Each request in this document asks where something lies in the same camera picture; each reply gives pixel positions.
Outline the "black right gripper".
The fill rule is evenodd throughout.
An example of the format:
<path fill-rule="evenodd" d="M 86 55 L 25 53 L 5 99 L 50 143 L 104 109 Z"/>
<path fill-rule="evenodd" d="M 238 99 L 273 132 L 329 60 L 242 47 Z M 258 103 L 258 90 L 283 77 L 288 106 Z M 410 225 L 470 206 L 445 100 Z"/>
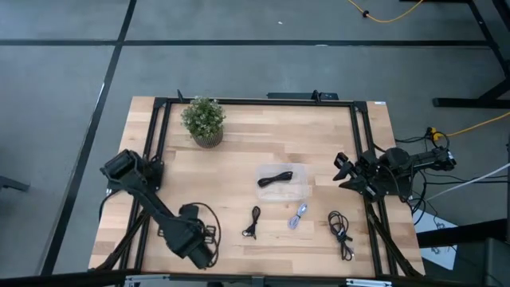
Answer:
<path fill-rule="evenodd" d="M 341 188 L 358 191 L 368 199 L 381 199 L 385 195 L 385 188 L 377 162 L 374 153 L 363 153 L 355 163 L 355 169 L 342 167 L 333 181 L 340 181 L 350 176 L 348 181 L 339 185 Z"/>

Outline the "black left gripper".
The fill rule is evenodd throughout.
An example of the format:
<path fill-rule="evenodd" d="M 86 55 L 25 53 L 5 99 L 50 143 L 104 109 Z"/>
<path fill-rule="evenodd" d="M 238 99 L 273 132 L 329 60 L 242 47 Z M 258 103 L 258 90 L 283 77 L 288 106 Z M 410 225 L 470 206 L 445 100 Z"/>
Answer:
<path fill-rule="evenodd" d="M 167 247 L 180 258 L 189 257 L 198 268 L 211 267 L 214 253 L 205 243 L 205 226 L 198 219 L 170 218 L 159 225 Z"/>

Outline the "clear plastic bin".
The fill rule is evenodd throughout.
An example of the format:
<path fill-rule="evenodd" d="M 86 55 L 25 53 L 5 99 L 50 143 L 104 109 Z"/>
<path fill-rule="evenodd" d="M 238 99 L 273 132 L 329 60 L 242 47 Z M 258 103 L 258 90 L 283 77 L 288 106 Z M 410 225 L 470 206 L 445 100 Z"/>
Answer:
<path fill-rule="evenodd" d="M 278 179 L 263 187 L 258 183 L 283 173 L 291 172 L 286 179 Z M 309 196 L 308 174 L 306 166 L 301 163 L 268 163 L 257 168 L 257 197 L 266 202 L 297 202 Z"/>

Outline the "black bar at table edge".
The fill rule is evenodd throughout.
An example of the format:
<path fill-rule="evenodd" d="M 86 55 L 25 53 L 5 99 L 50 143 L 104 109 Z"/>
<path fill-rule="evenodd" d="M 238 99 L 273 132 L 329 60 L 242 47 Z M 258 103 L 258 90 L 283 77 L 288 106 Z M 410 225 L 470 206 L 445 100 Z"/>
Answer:
<path fill-rule="evenodd" d="M 268 99 L 274 100 L 339 100 L 338 94 L 333 92 L 269 92 Z"/>

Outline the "white printed paper sheet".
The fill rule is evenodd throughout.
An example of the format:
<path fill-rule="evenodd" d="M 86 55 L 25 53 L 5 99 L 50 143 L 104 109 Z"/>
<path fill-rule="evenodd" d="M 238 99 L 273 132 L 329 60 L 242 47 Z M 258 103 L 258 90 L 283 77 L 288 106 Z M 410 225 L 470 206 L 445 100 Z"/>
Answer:
<path fill-rule="evenodd" d="M 444 239 L 444 229 L 456 228 L 457 226 L 437 216 L 435 211 L 431 213 L 417 210 L 412 219 L 414 229 L 418 236 L 420 252 L 423 259 L 431 261 L 440 267 L 453 270 L 457 245 L 453 245 L 449 239 Z"/>

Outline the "black floor beam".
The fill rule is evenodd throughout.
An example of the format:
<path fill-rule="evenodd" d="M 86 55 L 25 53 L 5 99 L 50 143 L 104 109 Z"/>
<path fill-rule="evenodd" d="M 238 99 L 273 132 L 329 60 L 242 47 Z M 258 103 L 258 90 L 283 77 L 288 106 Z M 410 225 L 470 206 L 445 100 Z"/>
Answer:
<path fill-rule="evenodd" d="M 418 244 L 421 248 L 484 242 L 487 238 L 494 238 L 502 242 L 508 241 L 510 239 L 510 222 L 502 218 L 417 234 Z"/>

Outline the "green plant in ribbed pot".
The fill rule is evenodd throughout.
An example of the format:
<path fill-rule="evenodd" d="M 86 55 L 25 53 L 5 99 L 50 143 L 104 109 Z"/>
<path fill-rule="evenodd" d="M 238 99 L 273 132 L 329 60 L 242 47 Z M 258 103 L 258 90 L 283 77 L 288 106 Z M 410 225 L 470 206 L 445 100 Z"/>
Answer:
<path fill-rule="evenodd" d="M 224 135 L 224 108 L 216 99 L 196 96 L 181 113 L 182 125 L 203 148 L 218 146 Z"/>

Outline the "dark grey box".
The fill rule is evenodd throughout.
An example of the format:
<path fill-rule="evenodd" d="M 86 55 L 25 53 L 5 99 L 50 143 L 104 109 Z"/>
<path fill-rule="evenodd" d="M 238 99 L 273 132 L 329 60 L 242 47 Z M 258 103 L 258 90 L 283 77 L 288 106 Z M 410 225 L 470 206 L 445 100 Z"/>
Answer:
<path fill-rule="evenodd" d="M 484 243 L 483 284 L 510 287 L 510 244 L 494 238 Z"/>

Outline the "black floor object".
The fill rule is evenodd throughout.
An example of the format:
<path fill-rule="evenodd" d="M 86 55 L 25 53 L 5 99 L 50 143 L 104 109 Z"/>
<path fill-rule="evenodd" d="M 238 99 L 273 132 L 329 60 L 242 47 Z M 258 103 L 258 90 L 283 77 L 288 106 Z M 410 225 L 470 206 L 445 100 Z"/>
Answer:
<path fill-rule="evenodd" d="M 0 175 L 0 191 L 6 188 L 15 189 L 17 191 L 28 191 L 29 184 Z"/>

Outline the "black aluminium table frame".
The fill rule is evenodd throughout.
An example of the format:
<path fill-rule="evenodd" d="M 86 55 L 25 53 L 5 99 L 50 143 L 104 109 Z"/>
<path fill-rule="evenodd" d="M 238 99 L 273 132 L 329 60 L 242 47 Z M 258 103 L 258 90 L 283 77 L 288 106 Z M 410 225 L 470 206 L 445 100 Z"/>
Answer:
<path fill-rule="evenodd" d="M 324 100 L 223 99 L 223 141 L 199 147 L 183 127 L 186 103 L 177 98 L 136 96 L 131 100 L 120 146 L 158 155 L 164 172 L 158 194 L 177 212 L 200 202 L 199 218 L 219 223 L 218 263 L 197 269 L 181 259 L 147 223 L 125 252 L 120 268 L 178 275 L 243 277 L 373 277 L 397 273 L 380 239 L 367 225 L 366 203 L 333 181 L 338 152 L 354 159 L 370 140 L 392 143 L 384 104 Z M 257 197 L 257 168 L 301 163 L 308 174 L 307 212 L 297 228 L 288 220 L 297 202 Z"/>

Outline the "white metal bracket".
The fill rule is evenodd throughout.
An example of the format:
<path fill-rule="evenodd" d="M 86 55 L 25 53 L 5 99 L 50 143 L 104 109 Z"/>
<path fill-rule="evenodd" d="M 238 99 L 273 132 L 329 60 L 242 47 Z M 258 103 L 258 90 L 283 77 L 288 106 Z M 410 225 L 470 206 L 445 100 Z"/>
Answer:
<path fill-rule="evenodd" d="M 393 287 L 390 281 L 379 281 L 379 280 L 369 280 L 369 279 L 354 279 L 347 278 L 346 279 L 347 287 Z"/>

